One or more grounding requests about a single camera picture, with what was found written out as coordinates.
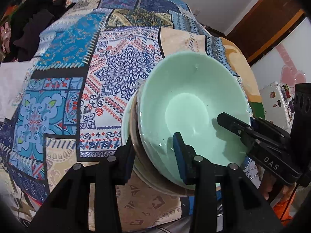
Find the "right hand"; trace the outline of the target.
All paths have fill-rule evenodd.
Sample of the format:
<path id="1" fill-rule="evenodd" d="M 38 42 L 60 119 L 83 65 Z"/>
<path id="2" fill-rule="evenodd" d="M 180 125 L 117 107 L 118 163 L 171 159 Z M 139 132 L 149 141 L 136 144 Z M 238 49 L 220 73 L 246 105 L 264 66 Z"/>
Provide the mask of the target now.
<path id="1" fill-rule="evenodd" d="M 263 179 L 259 186 L 259 192 L 264 196 L 266 200 L 269 198 L 269 194 L 272 192 L 275 181 L 276 178 L 273 175 L 271 175 L 268 171 L 264 171 Z M 280 196 L 279 201 L 280 202 L 287 201 L 292 195 L 295 186 L 296 186 L 295 184 L 291 186 L 284 186 L 279 193 Z"/>

